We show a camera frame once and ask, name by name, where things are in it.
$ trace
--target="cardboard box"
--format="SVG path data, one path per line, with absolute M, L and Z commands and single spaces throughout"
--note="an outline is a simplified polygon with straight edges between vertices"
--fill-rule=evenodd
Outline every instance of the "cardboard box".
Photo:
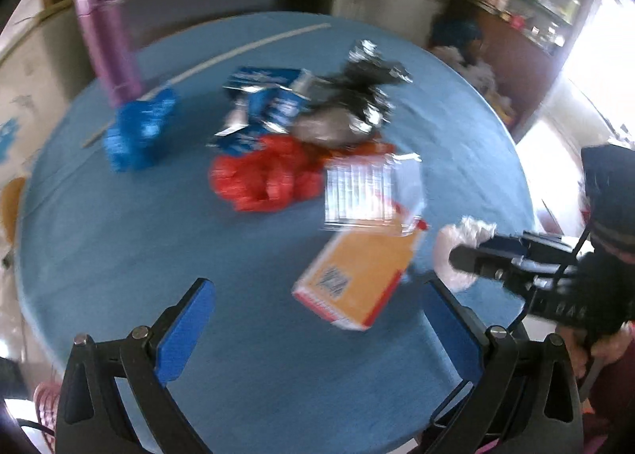
M 343 230 L 295 283 L 293 295 L 333 325 L 366 330 L 397 288 L 426 230 L 423 220 L 405 236 Z

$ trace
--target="blue tablecloth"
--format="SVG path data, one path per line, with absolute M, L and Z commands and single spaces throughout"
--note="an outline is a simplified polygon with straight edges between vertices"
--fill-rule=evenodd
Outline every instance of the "blue tablecloth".
M 323 200 L 239 214 L 210 191 L 212 151 L 204 144 L 230 108 L 220 87 L 237 66 L 324 75 L 342 66 L 358 38 L 404 63 L 414 83 L 388 89 L 398 108 L 384 136 L 423 159 L 431 233 L 416 255 L 420 270 L 431 268 L 439 227 L 465 214 L 504 233 L 533 224 L 525 175 L 494 112 L 454 71 L 392 34 L 325 15 L 254 14 L 166 38 L 139 61 L 152 85 L 242 44 L 322 22 L 332 27 L 176 85 L 181 104 L 166 154 L 146 171 L 112 173 L 101 147 L 80 147 L 112 119 L 91 84 L 42 150 L 21 208 L 21 304 L 59 367 L 76 333 L 125 337 L 153 323 L 196 277 L 215 283 L 217 311 L 169 389 L 217 454 L 387 452 L 421 430 L 457 382 L 415 283 L 400 286 L 364 333 L 339 330 L 292 298 L 293 283 L 330 237 L 321 230 Z M 486 324 L 507 325 L 521 307 L 491 281 L 460 299 Z M 131 404 L 129 389 L 123 393 Z M 138 410 L 128 407 L 151 445 Z

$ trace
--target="barcode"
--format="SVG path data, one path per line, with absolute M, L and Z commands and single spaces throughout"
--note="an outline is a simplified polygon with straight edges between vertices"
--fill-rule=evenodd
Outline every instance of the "barcode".
M 325 289 L 331 298 L 336 299 L 342 295 L 349 282 L 350 278 L 344 275 L 335 266 L 331 266 L 322 273 L 322 278 L 317 285 L 320 288 Z

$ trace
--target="red plastic bag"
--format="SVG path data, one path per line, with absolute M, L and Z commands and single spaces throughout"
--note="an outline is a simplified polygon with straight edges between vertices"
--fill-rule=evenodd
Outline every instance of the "red plastic bag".
M 210 167 L 210 186 L 235 210 L 275 212 L 322 192 L 322 169 L 310 162 L 298 141 L 287 135 L 265 135 L 260 141 L 262 150 L 220 156 Z

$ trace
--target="metal bolt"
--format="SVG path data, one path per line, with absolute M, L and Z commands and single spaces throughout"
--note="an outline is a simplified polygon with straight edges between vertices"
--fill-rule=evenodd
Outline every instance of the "metal bolt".
M 558 334 L 550 334 L 549 341 L 551 341 L 551 344 L 554 346 L 564 345 L 564 340 L 560 336 L 558 336 Z
M 145 325 L 140 325 L 139 327 L 135 327 L 132 329 L 132 337 L 136 340 L 147 338 L 149 333 L 150 330 Z
M 87 341 L 88 341 L 88 335 L 83 333 L 78 334 L 77 336 L 75 336 L 75 339 L 73 340 L 73 345 L 77 345 L 77 346 L 86 345 Z
M 501 340 L 505 336 L 507 336 L 507 331 L 500 325 L 494 325 L 492 328 L 490 328 L 490 334 L 496 339 Z

